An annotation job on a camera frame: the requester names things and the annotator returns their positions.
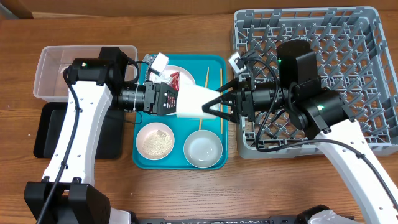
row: plastic bin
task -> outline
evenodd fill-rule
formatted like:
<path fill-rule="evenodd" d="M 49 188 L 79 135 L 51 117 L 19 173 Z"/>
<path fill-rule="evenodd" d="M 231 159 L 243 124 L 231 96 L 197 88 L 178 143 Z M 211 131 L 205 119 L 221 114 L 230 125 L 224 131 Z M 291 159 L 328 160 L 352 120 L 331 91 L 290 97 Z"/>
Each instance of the plastic bin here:
<path fill-rule="evenodd" d="M 37 64 L 33 95 L 47 102 L 67 102 L 68 87 L 63 80 L 63 69 L 72 64 L 75 58 L 98 58 L 105 46 L 48 46 L 42 50 Z M 130 45 L 115 45 L 128 57 L 137 60 L 137 49 Z M 137 71 L 128 66 L 125 80 L 132 80 Z"/>
<path fill-rule="evenodd" d="M 369 147 L 377 156 L 398 151 L 398 81 L 378 12 L 372 7 L 250 9 L 234 15 L 233 49 L 256 49 L 278 75 L 276 48 L 291 39 L 310 43 L 317 53 L 322 85 L 340 92 L 354 111 Z M 262 68 L 257 82 L 271 78 Z M 246 78 L 249 74 L 240 74 Z M 320 154 L 315 145 L 262 153 L 251 147 L 258 125 L 241 117 L 236 126 L 239 155 L 245 159 Z M 260 146 L 297 142 L 305 137 L 287 113 L 266 127 Z"/>

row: white bowl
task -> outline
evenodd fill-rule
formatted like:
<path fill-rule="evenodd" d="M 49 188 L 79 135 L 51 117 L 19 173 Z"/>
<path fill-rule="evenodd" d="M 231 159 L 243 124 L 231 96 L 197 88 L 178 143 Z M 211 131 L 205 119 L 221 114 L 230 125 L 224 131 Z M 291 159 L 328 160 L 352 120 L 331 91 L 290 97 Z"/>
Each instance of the white bowl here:
<path fill-rule="evenodd" d="M 184 143 L 185 158 L 197 168 L 209 168 L 215 165 L 222 153 L 221 140 L 211 131 L 195 131 L 188 136 Z"/>
<path fill-rule="evenodd" d="M 144 140 L 146 138 L 148 138 L 148 136 L 150 134 L 152 134 L 155 131 L 164 131 L 167 134 L 170 135 L 170 137 L 172 138 L 172 146 L 170 147 L 170 149 L 168 149 L 168 152 L 166 153 L 165 156 L 158 158 L 158 159 L 152 159 L 152 158 L 148 158 L 148 156 L 143 152 L 144 151 Z M 143 128 L 141 128 L 141 130 L 139 130 L 138 134 L 137 134 L 137 138 L 136 138 L 136 146 L 137 146 L 137 151 L 139 152 L 139 154 L 146 158 L 146 159 L 150 159 L 150 160 L 159 160 L 159 159 L 163 159 L 165 158 L 168 154 L 170 154 L 170 152 L 172 151 L 173 147 L 174 147 L 174 134 L 173 131 L 166 125 L 163 123 L 159 123 L 159 122 L 154 122 L 154 123 L 149 123 L 147 125 L 145 125 Z"/>

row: gray dish rack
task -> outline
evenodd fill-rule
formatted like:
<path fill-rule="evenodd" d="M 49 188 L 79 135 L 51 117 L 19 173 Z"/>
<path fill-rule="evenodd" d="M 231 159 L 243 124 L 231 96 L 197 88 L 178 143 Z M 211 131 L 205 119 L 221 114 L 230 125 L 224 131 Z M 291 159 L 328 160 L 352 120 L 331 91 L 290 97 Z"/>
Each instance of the gray dish rack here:
<path fill-rule="evenodd" d="M 398 81 L 375 8 L 251 9 L 234 14 L 233 50 L 256 49 L 277 75 L 276 48 L 291 39 L 310 42 L 317 54 L 322 85 L 341 93 L 360 122 L 373 152 L 387 156 L 398 151 Z M 254 69 L 254 73 L 260 73 L 256 82 L 271 78 L 262 68 Z M 238 77 L 248 76 L 242 73 Z M 311 144 L 272 153 L 258 152 L 251 146 L 257 130 L 258 125 L 241 117 L 240 124 L 236 125 L 241 157 L 291 158 L 321 154 Z M 305 137 L 290 124 L 287 113 L 268 125 L 265 132 L 260 145 L 266 147 L 270 143 L 289 144 Z"/>

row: bowl of rice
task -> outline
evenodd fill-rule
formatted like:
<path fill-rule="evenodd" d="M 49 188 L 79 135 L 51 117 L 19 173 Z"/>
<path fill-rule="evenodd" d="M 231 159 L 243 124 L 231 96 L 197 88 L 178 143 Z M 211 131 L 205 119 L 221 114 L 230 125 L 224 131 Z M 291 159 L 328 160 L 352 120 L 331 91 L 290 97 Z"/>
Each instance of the bowl of rice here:
<path fill-rule="evenodd" d="M 174 134 L 163 123 L 149 123 L 139 130 L 136 146 L 140 155 L 146 159 L 159 160 L 165 158 L 174 147 Z"/>

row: red packet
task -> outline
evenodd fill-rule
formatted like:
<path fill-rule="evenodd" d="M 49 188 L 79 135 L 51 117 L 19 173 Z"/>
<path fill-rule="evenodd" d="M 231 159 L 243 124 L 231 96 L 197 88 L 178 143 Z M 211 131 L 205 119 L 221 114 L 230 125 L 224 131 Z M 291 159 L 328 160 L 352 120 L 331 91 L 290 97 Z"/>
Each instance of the red packet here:
<path fill-rule="evenodd" d="M 175 72 L 173 74 L 170 75 L 170 77 L 172 77 L 172 82 L 170 83 L 170 86 L 175 89 L 178 90 L 179 89 L 179 83 L 180 83 L 180 72 Z"/>

